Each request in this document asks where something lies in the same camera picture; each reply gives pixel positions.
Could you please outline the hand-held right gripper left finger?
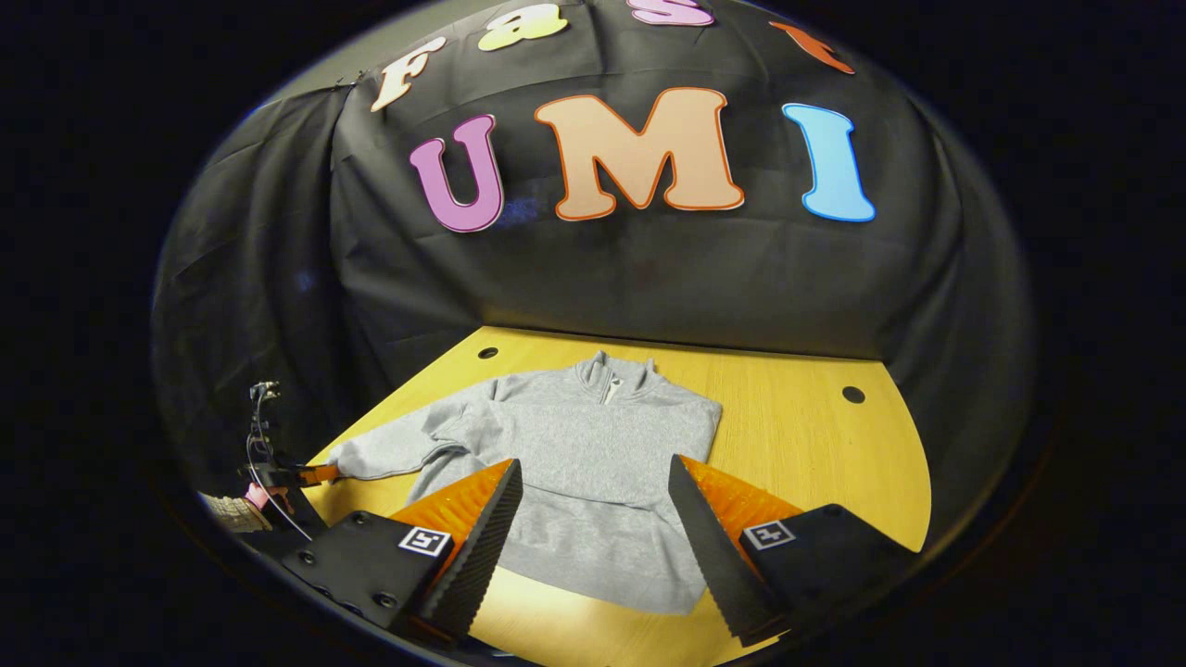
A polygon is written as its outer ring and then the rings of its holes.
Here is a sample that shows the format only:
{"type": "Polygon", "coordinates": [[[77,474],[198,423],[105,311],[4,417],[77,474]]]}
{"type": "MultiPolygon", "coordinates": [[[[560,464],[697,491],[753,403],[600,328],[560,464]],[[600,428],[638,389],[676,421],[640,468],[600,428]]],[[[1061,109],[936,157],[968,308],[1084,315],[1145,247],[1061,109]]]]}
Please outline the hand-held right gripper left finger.
{"type": "Polygon", "coordinates": [[[449,647],[486,598],[521,498],[519,460],[500,460],[393,515],[351,512],[281,565],[385,633],[449,647]]]}

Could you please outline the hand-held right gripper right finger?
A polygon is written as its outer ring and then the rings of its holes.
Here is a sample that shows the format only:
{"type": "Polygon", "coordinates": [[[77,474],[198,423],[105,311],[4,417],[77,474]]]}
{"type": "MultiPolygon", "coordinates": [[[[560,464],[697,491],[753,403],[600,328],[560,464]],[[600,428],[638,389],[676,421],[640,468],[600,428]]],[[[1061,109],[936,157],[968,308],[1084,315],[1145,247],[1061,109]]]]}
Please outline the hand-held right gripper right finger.
{"type": "Polygon", "coordinates": [[[788,503],[672,456],[668,493],[700,573],[742,646],[825,633],[890,591],[916,551],[842,504],[788,503]]]}

